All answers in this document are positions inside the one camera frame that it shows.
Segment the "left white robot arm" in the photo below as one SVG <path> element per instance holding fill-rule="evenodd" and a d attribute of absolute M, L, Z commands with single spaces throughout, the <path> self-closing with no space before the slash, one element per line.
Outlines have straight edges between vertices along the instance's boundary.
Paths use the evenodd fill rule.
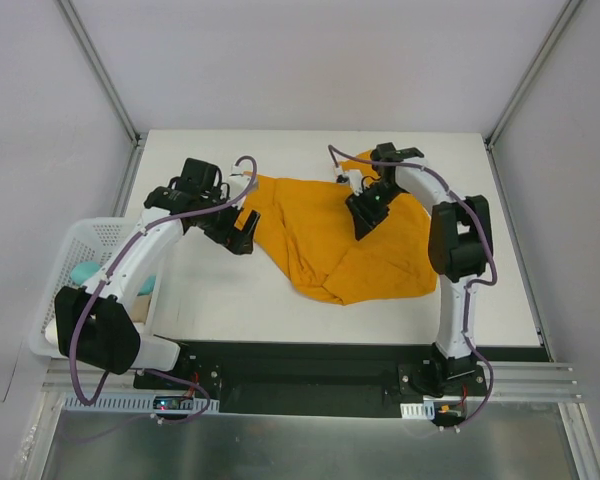
<path fill-rule="evenodd" d="M 184 387 L 192 367 L 180 357 L 179 344 L 140 332 L 132 307 L 155 268 L 191 228 L 235 255 L 251 253 L 259 215 L 251 212 L 242 227 L 236 222 L 256 187 L 257 164 L 251 157 L 239 158 L 229 175 L 214 164 L 186 159 L 179 176 L 148 194 L 110 259 L 80 286 L 65 286 L 56 294 L 60 354 L 116 375 L 154 369 L 168 388 Z"/>

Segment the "orange t shirt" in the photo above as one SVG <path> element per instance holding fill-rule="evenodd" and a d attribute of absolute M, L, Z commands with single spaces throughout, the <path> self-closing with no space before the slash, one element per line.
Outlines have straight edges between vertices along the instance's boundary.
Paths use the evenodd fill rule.
<path fill-rule="evenodd" d="M 350 192 L 336 183 L 259 176 L 244 203 L 260 215 L 256 244 L 297 292 L 316 301 L 346 306 L 433 293 L 438 276 L 428 258 L 426 210 L 401 194 L 388 217 L 356 239 L 345 204 Z"/>

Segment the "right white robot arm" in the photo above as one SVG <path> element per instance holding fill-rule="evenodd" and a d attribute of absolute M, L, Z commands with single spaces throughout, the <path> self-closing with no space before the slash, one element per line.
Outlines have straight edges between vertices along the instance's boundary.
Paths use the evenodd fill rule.
<path fill-rule="evenodd" d="M 416 147 L 398 149 L 391 143 L 372 150 L 367 165 L 376 174 L 368 181 L 358 169 L 338 167 L 337 180 L 351 193 L 345 204 L 354 235 L 361 240 L 389 215 L 401 194 L 414 197 L 430 217 L 428 259 L 439 277 L 440 320 L 429 361 L 409 377 L 413 390 L 440 398 L 461 388 L 478 372 L 474 340 L 474 296 L 478 286 L 493 286 L 497 270 L 488 200 L 462 197 L 426 162 Z"/>

